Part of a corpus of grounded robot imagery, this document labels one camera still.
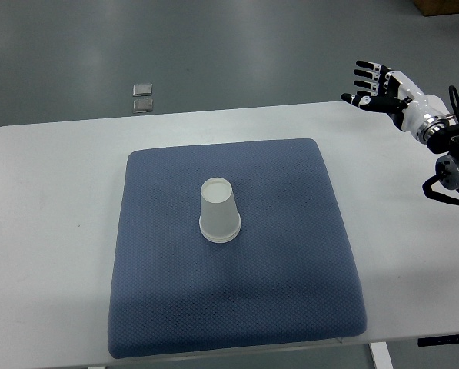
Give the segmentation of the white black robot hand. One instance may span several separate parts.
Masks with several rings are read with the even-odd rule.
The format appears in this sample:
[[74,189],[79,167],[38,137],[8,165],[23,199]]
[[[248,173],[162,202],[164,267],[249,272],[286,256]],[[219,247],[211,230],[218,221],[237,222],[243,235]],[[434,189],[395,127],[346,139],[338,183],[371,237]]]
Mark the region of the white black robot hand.
[[403,72],[372,61],[357,61],[356,66],[354,85],[358,90],[341,94],[342,101],[363,111],[388,115],[398,130],[411,133],[423,145],[448,126],[447,115],[436,109]]

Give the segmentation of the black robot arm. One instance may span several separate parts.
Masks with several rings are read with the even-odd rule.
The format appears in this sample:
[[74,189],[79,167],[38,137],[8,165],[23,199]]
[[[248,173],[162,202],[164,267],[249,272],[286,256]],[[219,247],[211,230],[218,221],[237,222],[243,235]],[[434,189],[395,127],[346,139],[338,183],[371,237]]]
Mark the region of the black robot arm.
[[427,140],[427,147],[440,157],[436,161],[435,174],[422,185],[426,198],[445,204],[459,206],[459,198],[453,198],[432,189],[433,184],[440,183],[444,188],[459,194],[459,94],[451,85],[448,88],[454,125],[440,128]]

